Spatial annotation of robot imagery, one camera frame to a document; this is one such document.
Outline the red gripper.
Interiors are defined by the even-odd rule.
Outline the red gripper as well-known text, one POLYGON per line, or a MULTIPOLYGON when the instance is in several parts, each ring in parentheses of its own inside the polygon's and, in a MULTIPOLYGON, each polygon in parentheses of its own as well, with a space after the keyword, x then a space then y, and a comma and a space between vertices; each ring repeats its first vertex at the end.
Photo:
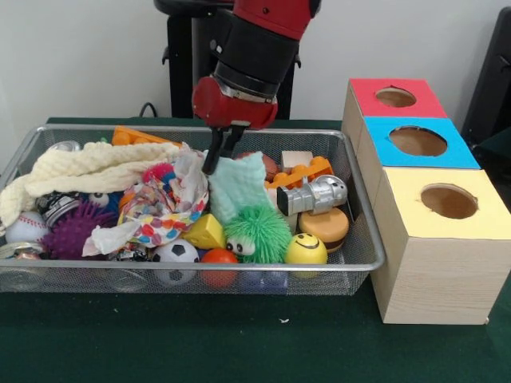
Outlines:
POLYGON ((192 111, 212 127, 212 140, 202 167, 205 175, 211 175, 224 142, 222 128, 231 126, 221 156, 232 158, 246 128, 266 128, 275 120, 278 101, 275 97, 265 99, 243 93, 209 76, 202 77, 192 92, 192 111))

